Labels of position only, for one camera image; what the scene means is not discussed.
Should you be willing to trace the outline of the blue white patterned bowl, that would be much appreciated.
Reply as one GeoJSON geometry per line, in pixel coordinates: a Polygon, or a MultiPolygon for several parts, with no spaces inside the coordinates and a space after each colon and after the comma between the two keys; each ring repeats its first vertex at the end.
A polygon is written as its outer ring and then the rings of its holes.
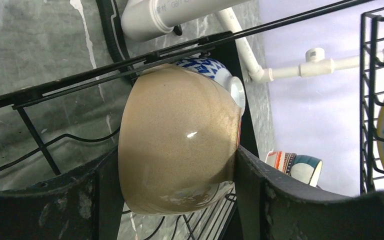
{"type": "Polygon", "coordinates": [[[233,76],[220,61],[209,57],[188,56],[177,61],[175,65],[198,72],[220,84],[230,93],[235,103],[241,108],[241,115],[244,115],[246,108],[244,85],[240,78],[233,76]]]}

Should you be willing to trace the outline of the tan speckled bowl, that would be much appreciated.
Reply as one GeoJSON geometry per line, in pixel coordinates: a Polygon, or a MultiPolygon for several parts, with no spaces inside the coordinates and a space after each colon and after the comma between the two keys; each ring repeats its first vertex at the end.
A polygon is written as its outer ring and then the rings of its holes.
{"type": "Polygon", "coordinates": [[[233,187],[242,109],[219,83],[162,64],[142,72],[127,99],[118,175],[129,209],[179,215],[205,209],[233,187]]]}

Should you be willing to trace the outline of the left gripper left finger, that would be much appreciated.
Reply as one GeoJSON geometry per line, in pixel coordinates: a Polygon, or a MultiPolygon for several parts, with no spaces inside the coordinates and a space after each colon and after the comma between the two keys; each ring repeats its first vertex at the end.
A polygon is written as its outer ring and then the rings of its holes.
{"type": "Polygon", "coordinates": [[[0,191],[0,240],[115,240],[123,207],[113,149],[49,180],[0,191]]]}

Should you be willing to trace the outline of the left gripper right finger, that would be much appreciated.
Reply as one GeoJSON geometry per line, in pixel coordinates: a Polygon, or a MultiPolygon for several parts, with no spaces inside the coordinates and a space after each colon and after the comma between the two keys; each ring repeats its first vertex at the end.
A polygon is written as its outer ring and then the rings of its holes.
{"type": "Polygon", "coordinates": [[[234,166],[246,240],[384,240],[384,191],[347,197],[302,183],[243,147],[234,166]]]}

